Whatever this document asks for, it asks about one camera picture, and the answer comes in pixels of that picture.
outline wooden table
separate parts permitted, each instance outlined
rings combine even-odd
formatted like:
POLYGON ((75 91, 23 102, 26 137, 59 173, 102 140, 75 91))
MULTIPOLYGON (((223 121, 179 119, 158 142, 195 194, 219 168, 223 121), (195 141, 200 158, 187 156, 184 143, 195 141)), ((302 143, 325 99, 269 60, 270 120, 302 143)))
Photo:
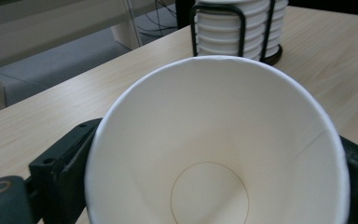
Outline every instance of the wooden table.
MULTIPOLYGON (((340 135, 358 144, 358 16, 288 7, 283 55, 274 66, 324 107, 340 135)), ((101 118, 133 82, 192 57, 188 27, 0 111, 0 177, 28 164, 77 124, 101 118)), ((88 223, 87 214, 78 223, 88 223)))

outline floor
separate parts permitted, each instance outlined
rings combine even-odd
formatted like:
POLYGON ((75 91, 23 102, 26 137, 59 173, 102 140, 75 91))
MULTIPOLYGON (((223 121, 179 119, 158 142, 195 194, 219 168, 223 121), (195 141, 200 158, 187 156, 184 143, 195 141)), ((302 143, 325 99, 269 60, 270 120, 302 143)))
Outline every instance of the floor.
MULTIPOLYGON (((175 5, 164 6, 135 19, 143 45, 177 30, 175 5)), ((7 106, 58 85, 93 67, 129 52, 110 28, 0 68, 7 106)))

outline table surface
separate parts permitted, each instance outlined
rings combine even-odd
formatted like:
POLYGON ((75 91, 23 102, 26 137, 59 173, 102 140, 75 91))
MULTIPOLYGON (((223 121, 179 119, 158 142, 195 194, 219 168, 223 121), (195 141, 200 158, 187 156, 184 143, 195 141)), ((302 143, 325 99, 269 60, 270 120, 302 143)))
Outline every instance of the table surface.
MULTIPOLYGON (((288 7, 283 55, 274 65, 324 107, 340 135, 358 144, 358 16, 288 7)), ((0 177, 28 164, 77 124, 102 118, 149 72, 192 57, 189 27, 0 111, 0 177)), ((88 223, 86 212, 78 223, 88 223)))

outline stack of paper cups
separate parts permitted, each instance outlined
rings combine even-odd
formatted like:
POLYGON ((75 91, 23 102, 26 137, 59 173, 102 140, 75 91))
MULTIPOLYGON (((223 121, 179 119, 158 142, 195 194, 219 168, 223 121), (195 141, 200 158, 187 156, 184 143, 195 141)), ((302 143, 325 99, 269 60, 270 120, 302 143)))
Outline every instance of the stack of paper cups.
MULTIPOLYGON (((198 0, 196 3, 227 4, 240 9, 246 20, 242 56, 260 60, 270 0, 198 0)), ((266 57, 267 54, 272 55, 279 49, 285 6, 287 6, 287 0, 279 0, 275 5, 266 57)), ((241 20, 237 15, 228 12, 201 11, 196 14, 195 25, 199 56, 238 55, 241 20)))

